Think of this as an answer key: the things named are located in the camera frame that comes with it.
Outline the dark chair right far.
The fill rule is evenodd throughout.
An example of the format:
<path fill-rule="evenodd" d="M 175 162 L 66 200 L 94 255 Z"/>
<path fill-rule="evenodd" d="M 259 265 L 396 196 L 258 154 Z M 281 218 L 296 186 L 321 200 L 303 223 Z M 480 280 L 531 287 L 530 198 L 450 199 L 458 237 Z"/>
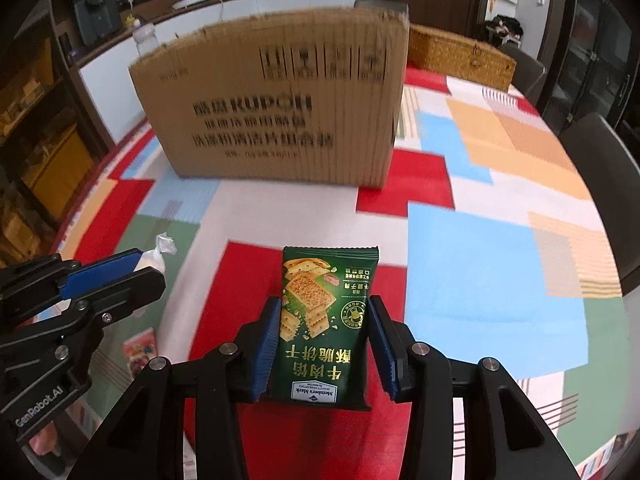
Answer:
<path fill-rule="evenodd" d="M 513 42 L 507 42 L 499 50 L 515 61 L 512 84 L 533 106 L 537 105 L 547 70 L 544 64 L 521 50 Z"/>

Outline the brown cardboard box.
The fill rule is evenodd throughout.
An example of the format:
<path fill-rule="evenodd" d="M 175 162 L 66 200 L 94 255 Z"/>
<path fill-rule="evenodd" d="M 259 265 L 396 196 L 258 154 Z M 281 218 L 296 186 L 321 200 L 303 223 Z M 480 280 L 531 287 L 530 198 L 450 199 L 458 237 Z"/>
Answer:
<path fill-rule="evenodd" d="M 384 8 L 280 12 L 201 28 L 129 73 L 181 177 L 382 188 L 408 39 Z"/>

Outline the dark chair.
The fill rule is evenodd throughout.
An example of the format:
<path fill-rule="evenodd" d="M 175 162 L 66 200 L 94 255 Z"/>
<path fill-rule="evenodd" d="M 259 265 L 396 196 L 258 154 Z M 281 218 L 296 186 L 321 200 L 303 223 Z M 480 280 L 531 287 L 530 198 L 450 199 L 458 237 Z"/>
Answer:
<path fill-rule="evenodd" d="M 559 139 L 598 208 L 623 288 L 635 288 L 639 281 L 639 165 L 597 113 L 571 124 Z"/>
<path fill-rule="evenodd" d="M 533 106 L 537 105 L 547 70 L 544 64 L 521 50 L 513 42 L 507 42 L 499 50 L 515 61 L 512 84 Z"/>

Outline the woven wicker basket box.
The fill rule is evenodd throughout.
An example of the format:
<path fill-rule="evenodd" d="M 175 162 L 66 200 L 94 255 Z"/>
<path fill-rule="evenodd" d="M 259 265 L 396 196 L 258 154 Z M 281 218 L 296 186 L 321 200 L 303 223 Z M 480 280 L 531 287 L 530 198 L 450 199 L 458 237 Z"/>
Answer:
<path fill-rule="evenodd" d="M 411 24 L 408 61 L 428 72 L 507 92 L 516 62 L 490 44 L 437 28 Z"/>

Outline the dark chair right near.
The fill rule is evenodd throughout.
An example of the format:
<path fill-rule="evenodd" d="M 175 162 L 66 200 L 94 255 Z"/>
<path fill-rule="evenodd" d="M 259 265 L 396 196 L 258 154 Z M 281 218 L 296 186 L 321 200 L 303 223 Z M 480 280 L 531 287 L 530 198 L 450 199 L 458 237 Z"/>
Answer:
<path fill-rule="evenodd" d="M 571 124 L 559 139 L 598 208 L 623 288 L 635 288 L 639 281 L 639 165 L 597 113 Z"/>

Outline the white silver snack pouch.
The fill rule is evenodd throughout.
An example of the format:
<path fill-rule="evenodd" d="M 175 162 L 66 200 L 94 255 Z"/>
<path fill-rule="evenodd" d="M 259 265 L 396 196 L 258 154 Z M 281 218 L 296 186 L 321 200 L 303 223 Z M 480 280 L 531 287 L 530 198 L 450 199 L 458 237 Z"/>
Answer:
<path fill-rule="evenodd" d="M 157 234 L 154 247 L 141 255 L 134 270 L 139 271 L 145 268 L 153 268 L 161 274 L 165 274 L 165 256 L 175 255 L 176 253 L 177 247 L 174 240 L 166 232 Z"/>

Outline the green cracker packet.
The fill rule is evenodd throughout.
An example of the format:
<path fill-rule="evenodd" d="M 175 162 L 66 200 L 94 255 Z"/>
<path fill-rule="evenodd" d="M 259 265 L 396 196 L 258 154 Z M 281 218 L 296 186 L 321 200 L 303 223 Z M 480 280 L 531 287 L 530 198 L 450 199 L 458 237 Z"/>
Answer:
<path fill-rule="evenodd" d="M 367 300 L 377 266 L 376 247 L 283 248 L 271 399 L 367 411 Z"/>

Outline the colourful patchwork tablecloth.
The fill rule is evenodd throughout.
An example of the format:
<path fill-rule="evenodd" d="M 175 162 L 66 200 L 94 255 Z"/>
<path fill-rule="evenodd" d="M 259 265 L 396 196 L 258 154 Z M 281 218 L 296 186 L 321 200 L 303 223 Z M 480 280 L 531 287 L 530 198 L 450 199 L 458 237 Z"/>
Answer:
<path fill-rule="evenodd" d="M 92 436 L 153 356 L 201 359 L 254 320 L 284 321 L 274 387 L 240 407 L 255 479 L 393 479 L 407 405 L 370 372 L 352 409 L 364 300 L 445 356 L 494 356 L 583 479 L 634 429 L 631 342 L 601 211 L 516 91 L 410 75 L 384 188 L 188 179 L 148 125 L 93 178 L 58 249 L 84 263 L 138 248 L 163 297 L 109 327 L 68 414 Z"/>

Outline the pink bear snack bar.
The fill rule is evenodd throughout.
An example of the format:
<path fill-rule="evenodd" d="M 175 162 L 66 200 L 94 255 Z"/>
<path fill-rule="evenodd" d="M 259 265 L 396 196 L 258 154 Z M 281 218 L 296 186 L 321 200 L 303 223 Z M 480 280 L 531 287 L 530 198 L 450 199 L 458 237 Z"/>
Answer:
<path fill-rule="evenodd" d="M 122 354 L 130 378 L 136 378 L 145 365 L 157 356 L 156 337 L 152 327 L 125 340 L 122 343 Z"/>

